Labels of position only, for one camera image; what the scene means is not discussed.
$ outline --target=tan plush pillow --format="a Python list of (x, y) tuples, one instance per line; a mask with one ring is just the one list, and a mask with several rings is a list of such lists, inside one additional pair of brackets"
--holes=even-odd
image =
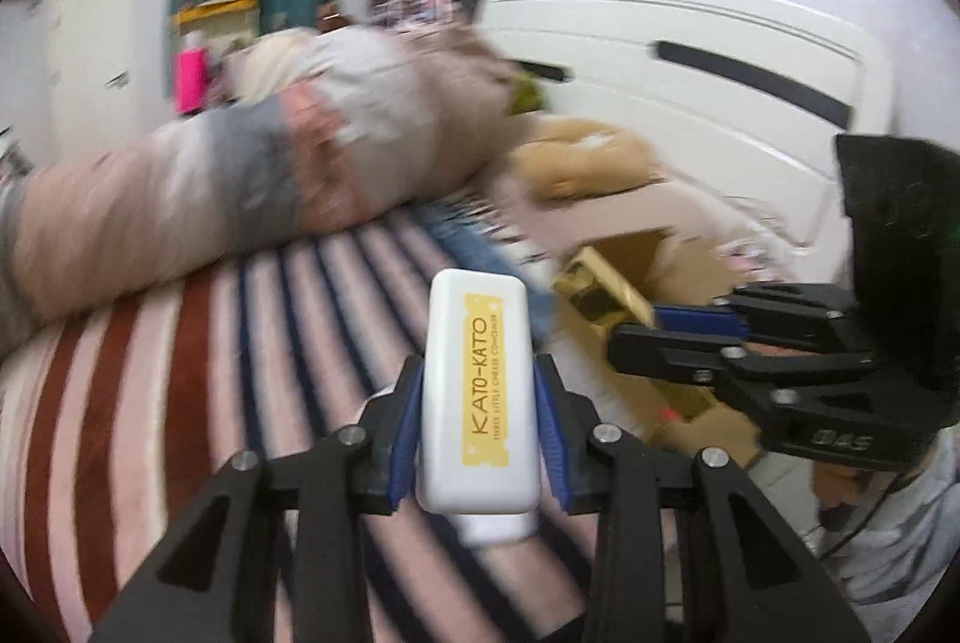
[(511, 159), (537, 199), (603, 197), (656, 177), (653, 146), (644, 138), (579, 118), (544, 119)]

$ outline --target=white door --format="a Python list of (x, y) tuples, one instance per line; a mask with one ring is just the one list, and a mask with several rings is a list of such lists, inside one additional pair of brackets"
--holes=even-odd
[(59, 159), (110, 151), (138, 136), (133, 26), (133, 0), (56, 0), (50, 55)]

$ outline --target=white headboard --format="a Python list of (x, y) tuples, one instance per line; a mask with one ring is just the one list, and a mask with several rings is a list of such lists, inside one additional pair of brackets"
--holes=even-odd
[(738, 212), (775, 209), (794, 275), (837, 274), (848, 223), (833, 137), (891, 127), (893, 69), (870, 34), (780, 0), (483, 0), (478, 28), (514, 60), (569, 72), (542, 84), (551, 111), (643, 135)]

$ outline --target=striped blanket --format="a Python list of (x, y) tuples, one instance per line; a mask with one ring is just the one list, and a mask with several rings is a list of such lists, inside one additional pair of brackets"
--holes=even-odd
[[(437, 271), (536, 269), (529, 250), (509, 261), (526, 245), (515, 236), (493, 245), (503, 227), (488, 216), (486, 242), (471, 247), (464, 235), (483, 241), (464, 223), (473, 215), (469, 202), (408, 206), (227, 260), (48, 327), (11, 356), (0, 374), (0, 546), (64, 641), (88, 638), (234, 452), (304, 451), (392, 384), (424, 347)], [(549, 303), (531, 305), (535, 329), (548, 326)], [(595, 521), (549, 500), (538, 517), (536, 536), (478, 550), (413, 500), (366, 519), (376, 639), (528, 643), (582, 613)], [(281, 533), (281, 643), (295, 531), (288, 520)]]

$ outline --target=yellow tag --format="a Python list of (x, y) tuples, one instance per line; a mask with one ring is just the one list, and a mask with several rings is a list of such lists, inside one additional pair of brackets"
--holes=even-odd
[(507, 440), (507, 378), (503, 347), (503, 299), (464, 295), (463, 464), (510, 465)]

